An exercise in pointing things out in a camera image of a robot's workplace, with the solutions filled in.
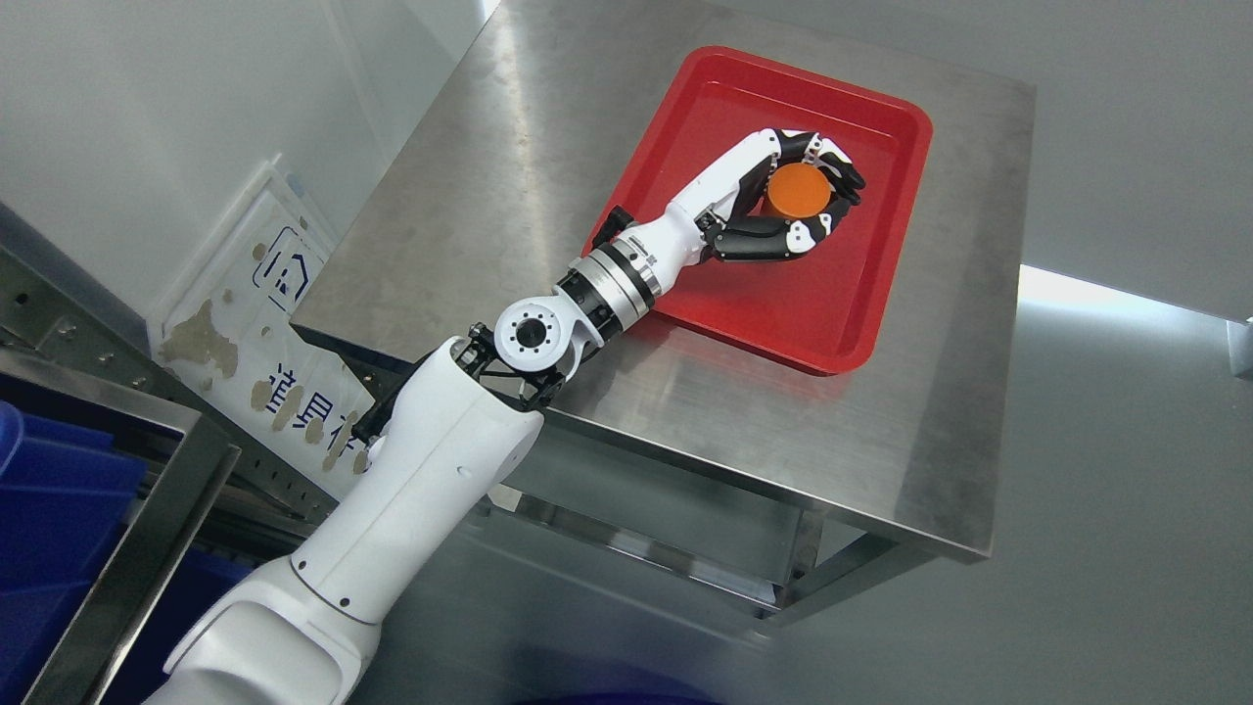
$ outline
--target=orange cylinder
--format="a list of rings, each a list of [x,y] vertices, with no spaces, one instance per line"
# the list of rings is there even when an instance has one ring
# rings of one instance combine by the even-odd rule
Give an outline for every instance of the orange cylinder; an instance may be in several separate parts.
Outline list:
[[[784,164],[774,170],[766,184],[762,213],[798,219],[817,215],[831,200],[831,184],[818,167]]]

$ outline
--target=table top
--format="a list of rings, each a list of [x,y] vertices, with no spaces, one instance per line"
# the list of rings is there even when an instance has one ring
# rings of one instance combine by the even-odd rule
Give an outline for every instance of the table top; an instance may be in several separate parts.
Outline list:
[[[961,561],[987,557],[1032,86],[698,1],[506,0],[293,323],[415,361],[578,255],[684,56],[727,45],[935,126],[878,343],[818,378],[647,316],[563,389],[586,432]]]

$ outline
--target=white robotic arm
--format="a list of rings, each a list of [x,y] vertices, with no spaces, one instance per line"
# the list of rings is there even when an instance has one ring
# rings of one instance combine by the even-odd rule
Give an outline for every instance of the white robotic arm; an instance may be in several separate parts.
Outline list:
[[[774,169],[806,162],[831,183],[826,209],[801,220],[749,215]],[[222,597],[165,662],[149,702],[343,702],[378,645],[383,617],[422,565],[487,490],[526,456],[551,402],[591,351],[630,327],[705,255],[786,259],[831,234],[865,182],[829,139],[763,129],[714,160],[637,224],[615,208],[594,249],[551,296],[512,303],[495,332],[452,337],[376,407],[390,416],[368,472],[292,556]],[[506,373],[487,368],[502,364]],[[516,377],[501,398],[480,377]],[[373,436],[378,422],[355,433]]]

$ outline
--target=red tray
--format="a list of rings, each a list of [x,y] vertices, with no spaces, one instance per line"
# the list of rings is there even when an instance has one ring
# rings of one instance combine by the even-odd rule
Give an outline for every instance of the red tray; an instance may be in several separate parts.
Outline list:
[[[685,267],[655,309],[806,373],[845,373],[875,348],[922,177],[931,120],[916,105],[736,49],[697,49],[596,225],[615,204],[657,218],[705,165],[768,126],[831,136],[866,177],[861,205],[801,259]]]

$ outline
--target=blue crate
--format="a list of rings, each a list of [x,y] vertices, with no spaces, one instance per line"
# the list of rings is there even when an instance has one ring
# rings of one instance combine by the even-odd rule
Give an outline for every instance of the blue crate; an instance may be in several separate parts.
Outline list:
[[[145,466],[0,401],[0,702],[19,699],[120,537]]]

